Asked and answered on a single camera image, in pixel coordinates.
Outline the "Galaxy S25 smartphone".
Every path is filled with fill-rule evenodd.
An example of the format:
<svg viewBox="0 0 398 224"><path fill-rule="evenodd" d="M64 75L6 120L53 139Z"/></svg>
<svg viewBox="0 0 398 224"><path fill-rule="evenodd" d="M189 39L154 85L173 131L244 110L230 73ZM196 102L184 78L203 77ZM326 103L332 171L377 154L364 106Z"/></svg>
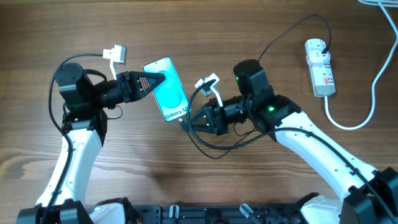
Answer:
<svg viewBox="0 0 398 224"><path fill-rule="evenodd" d="M161 73L165 80L153 90L158 107L166 122L187 113L188 99L170 57L164 57L143 66L147 73Z"/></svg>

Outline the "white power strip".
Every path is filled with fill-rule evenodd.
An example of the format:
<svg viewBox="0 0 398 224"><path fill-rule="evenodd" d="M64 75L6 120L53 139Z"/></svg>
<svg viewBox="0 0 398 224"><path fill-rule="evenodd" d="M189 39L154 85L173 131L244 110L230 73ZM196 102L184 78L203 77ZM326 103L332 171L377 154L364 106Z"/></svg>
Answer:
<svg viewBox="0 0 398 224"><path fill-rule="evenodd" d="M322 53L325 47L326 43L321 39L308 39L305 43L306 61L316 97L330 96L336 91L330 64L331 55L329 52Z"/></svg>

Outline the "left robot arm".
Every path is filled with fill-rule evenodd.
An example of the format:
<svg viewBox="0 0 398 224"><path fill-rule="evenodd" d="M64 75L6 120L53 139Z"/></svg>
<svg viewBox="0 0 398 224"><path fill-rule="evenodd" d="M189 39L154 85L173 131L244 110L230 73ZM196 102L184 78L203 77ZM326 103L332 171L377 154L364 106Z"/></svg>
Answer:
<svg viewBox="0 0 398 224"><path fill-rule="evenodd" d="M68 109L63 115L63 144L47 188L35 207L22 209L17 223L143 223L142 211L126 198L103 200L85 208L94 161L103 147L108 116L105 108L138 101L165 81L162 73L122 72L114 80L92 84L96 70L66 63L55 80Z"/></svg>

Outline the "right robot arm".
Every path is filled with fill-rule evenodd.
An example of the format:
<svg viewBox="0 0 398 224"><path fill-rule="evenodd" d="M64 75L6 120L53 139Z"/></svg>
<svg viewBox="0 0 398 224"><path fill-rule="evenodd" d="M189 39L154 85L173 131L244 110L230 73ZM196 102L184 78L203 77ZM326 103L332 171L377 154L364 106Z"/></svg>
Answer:
<svg viewBox="0 0 398 224"><path fill-rule="evenodd" d="M216 96L181 120L189 138L200 144L200 132L226 134L228 126L251 121L260 136L291 149L334 190L337 198L315 195L299 206L307 223L396 223L397 172L378 171L328 137L292 100L276 95L255 59L234 69L240 95Z"/></svg>

